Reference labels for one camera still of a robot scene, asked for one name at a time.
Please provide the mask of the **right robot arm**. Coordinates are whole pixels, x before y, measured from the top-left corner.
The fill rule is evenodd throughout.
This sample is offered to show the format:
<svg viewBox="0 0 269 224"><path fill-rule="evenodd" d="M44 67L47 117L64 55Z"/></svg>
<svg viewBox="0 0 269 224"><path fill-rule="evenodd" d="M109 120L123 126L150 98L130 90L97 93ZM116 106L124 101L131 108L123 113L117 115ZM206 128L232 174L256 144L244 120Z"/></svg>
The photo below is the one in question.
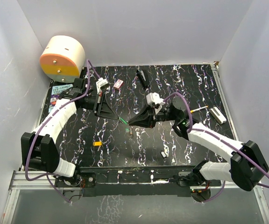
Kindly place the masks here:
<svg viewBox="0 0 269 224"><path fill-rule="evenodd" d="M145 106L128 124L153 128L157 122L173 121L172 129L179 137L197 143L225 160L200 162L184 178L186 182L204 185L211 180L228 181L245 191L251 191L259 184L269 167L255 142L243 143L216 133L192 117L181 94L173 93L169 98L170 105L164 108L167 99L160 98L157 93L148 94Z"/></svg>

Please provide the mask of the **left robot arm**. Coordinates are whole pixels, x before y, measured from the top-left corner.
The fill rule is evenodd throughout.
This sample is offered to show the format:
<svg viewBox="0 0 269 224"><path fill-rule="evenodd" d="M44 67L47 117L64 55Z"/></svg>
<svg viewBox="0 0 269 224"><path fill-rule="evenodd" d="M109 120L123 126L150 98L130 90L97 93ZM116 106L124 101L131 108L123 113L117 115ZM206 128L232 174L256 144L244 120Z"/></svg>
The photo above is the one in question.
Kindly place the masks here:
<svg viewBox="0 0 269 224"><path fill-rule="evenodd" d="M45 120L31 133L25 132L21 137L22 164L25 171L33 168L64 176L71 186L80 184L82 175L75 171L75 164L61 158L56 140L78 109L91 110L100 118L118 119L106 99L108 87L108 81L103 78L97 80L95 89L90 88L88 79L76 78L71 88L59 94Z"/></svg>

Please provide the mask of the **large metal keyring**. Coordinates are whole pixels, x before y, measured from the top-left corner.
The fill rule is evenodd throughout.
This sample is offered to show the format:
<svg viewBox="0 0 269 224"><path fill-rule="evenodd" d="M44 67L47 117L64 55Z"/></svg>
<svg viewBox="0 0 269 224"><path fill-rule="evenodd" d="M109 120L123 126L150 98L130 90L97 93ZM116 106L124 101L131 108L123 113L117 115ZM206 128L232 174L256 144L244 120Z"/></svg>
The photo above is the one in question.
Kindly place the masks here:
<svg viewBox="0 0 269 224"><path fill-rule="evenodd" d="M132 128L132 127L129 128L129 135L130 135L131 137L133 137L133 128Z"/></svg>

